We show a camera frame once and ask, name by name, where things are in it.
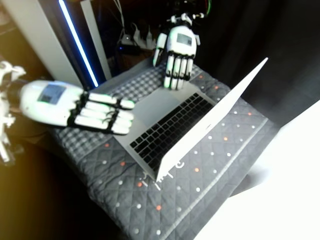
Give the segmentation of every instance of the led light strip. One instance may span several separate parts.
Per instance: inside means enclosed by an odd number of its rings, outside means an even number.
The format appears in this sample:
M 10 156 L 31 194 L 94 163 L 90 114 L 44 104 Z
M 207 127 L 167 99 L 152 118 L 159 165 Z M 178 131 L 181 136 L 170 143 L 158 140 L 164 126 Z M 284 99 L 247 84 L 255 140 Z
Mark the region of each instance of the led light strip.
M 65 20 L 68 23 L 68 26 L 70 28 L 70 31 L 71 31 L 72 36 L 74 38 L 74 41 L 75 41 L 75 43 L 76 43 L 76 45 L 77 45 L 77 47 L 79 49 L 79 52 L 80 52 L 80 54 L 81 54 L 81 56 L 83 58 L 84 64 L 85 64 L 86 68 L 88 69 L 88 72 L 89 72 L 89 74 L 91 76 L 92 82 L 93 82 L 95 87 L 98 87 L 97 79 L 96 79 L 96 77 L 94 75 L 94 72 L 92 71 L 90 63 L 89 63 L 88 58 L 86 56 L 86 53 L 84 51 L 84 48 L 82 47 L 82 44 L 81 44 L 81 42 L 79 40 L 79 37 L 78 37 L 78 34 L 76 32 L 75 26 L 71 21 L 71 18 L 70 18 L 68 9 L 66 7 L 66 4 L 65 4 L 65 2 L 63 0 L 59 0 L 59 4 L 60 4 L 61 10 L 63 12 L 63 15 L 65 17 Z

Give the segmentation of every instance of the checkered fabric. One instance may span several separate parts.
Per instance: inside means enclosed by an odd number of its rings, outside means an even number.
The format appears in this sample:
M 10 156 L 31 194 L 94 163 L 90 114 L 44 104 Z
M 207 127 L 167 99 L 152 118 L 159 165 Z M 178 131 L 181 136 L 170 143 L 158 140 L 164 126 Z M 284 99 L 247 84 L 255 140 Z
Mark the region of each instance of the checkered fabric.
M 139 101 L 161 85 L 164 65 L 110 93 Z M 197 66 L 193 84 L 215 102 L 230 89 Z M 191 240 L 245 177 L 278 128 L 239 99 L 230 113 L 161 182 L 154 182 L 111 135 L 56 129 L 90 198 L 133 240 Z

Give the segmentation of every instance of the laptop keyboard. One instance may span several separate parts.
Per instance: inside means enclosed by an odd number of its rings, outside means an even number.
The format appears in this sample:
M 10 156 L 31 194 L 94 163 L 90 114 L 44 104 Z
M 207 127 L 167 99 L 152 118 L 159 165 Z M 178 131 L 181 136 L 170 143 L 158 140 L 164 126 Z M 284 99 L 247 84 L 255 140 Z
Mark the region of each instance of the laptop keyboard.
M 157 172 L 163 156 L 213 107 L 197 93 L 189 97 L 130 146 Z

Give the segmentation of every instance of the silver laptop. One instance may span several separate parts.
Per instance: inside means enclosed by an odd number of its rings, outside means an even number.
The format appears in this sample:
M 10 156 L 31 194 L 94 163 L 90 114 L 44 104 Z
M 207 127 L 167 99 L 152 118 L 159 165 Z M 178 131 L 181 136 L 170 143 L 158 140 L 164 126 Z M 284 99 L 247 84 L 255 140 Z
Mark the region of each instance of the silver laptop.
M 158 88 L 136 104 L 130 133 L 115 138 L 146 174 L 161 181 L 228 114 L 267 60 L 218 103 L 189 82 L 179 91 Z

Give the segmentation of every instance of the green wire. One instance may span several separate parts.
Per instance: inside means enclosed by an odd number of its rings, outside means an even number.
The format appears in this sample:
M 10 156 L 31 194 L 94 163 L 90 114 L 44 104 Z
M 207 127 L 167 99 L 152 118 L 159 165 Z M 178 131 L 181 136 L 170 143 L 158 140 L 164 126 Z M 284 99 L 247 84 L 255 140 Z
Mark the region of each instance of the green wire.
M 212 0 L 209 0 L 209 3 L 208 3 L 208 10 L 206 11 L 207 15 L 211 12 L 211 1 Z

